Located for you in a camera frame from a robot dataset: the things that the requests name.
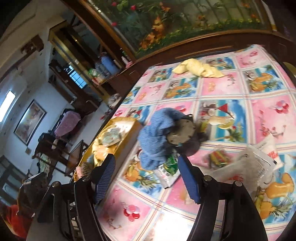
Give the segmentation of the blue towel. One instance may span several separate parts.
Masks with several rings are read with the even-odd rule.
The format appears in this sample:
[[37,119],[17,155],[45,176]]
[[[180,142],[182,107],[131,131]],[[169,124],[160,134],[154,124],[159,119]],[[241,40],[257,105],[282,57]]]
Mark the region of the blue towel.
[[176,121],[185,117],[183,113],[173,108],[162,108],[151,117],[149,125],[144,126],[138,135],[142,149],[139,156],[141,167],[145,170],[155,170],[167,161],[167,156],[173,152],[173,147],[167,141],[167,135],[175,127]]

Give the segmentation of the framed wall picture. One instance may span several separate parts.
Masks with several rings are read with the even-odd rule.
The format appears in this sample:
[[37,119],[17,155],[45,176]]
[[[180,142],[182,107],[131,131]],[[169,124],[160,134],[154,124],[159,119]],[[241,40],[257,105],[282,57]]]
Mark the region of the framed wall picture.
[[35,99],[30,102],[14,130],[14,134],[23,144],[26,146],[29,144],[46,114],[47,112]]

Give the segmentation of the blue detergent bottle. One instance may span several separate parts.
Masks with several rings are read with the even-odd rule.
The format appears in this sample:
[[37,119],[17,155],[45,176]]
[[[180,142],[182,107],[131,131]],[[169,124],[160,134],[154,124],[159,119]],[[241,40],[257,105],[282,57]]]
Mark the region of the blue detergent bottle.
[[116,75],[119,72],[117,65],[108,56],[101,56],[101,63],[106,67],[111,75]]

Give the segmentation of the white printed sachet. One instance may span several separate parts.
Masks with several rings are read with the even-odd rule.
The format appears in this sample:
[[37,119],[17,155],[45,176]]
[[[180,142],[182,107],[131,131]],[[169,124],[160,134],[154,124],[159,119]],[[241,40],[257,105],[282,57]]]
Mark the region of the white printed sachet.
[[273,180],[273,173],[283,167],[275,146],[275,138],[267,135],[260,143],[250,145],[235,156],[225,167],[204,172],[224,183],[241,181],[252,198],[259,189],[265,189]]

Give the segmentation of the colourful fruit tablecloth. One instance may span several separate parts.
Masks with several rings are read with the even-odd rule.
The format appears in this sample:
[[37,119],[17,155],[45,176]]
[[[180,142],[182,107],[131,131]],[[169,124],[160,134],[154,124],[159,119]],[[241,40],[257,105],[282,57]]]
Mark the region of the colourful fruit tablecloth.
[[[235,156],[265,138],[280,168],[261,187],[257,206],[269,240],[276,240],[295,212],[295,86],[279,61],[260,45],[200,57],[222,78],[173,73],[173,64],[149,67],[115,116],[148,125],[155,111],[174,108],[200,121],[209,139],[190,157],[206,167],[207,157],[223,148]],[[135,144],[98,209],[110,240],[186,240],[199,206],[181,178],[169,188],[139,165]]]

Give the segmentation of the clear snack packet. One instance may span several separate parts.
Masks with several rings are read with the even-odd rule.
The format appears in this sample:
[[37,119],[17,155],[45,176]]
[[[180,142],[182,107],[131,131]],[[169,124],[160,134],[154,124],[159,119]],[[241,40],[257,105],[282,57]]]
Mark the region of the clear snack packet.
[[161,164],[154,170],[154,174],[160,180],[163,188],[170,188],[178,179],[180,171],[178,169],[178,157],[177,153],[172,153],[167,157],[165,163]]

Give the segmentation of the dark wooden chair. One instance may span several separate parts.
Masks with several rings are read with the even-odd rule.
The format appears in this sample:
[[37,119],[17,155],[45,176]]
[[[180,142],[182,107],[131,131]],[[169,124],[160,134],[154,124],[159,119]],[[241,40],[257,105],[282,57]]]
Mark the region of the dark wooden chair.
[[88,148],[83,140],[81,140],[71,151],[66,150],[66,142],[60,139],[55,139],[49,133],[42,133],[38,138],[38,144],[32,155],[32,159],[41,159],[42,155],[46,155],[49,159],[62,163],[66,169],[61,171],[54,167],[56,170],[64,174],[64,176],[72,177],[75,168],[78,166],[83,154]]

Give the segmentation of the gold cardboard box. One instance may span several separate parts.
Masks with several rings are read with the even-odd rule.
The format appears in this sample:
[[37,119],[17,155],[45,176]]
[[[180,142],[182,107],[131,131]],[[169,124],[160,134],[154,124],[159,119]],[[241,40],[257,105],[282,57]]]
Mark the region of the gold cardboard box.
[[82,176],[82,166],[89,162],[90,169],[101,166],[108,154],[115,157],[115,171],[112,180],[116,177],[126,157],[130,154],[137,141],[138,134],[143,125],[130,117],[112,118],[99,132],[81,158],[75,172],[74,181]]

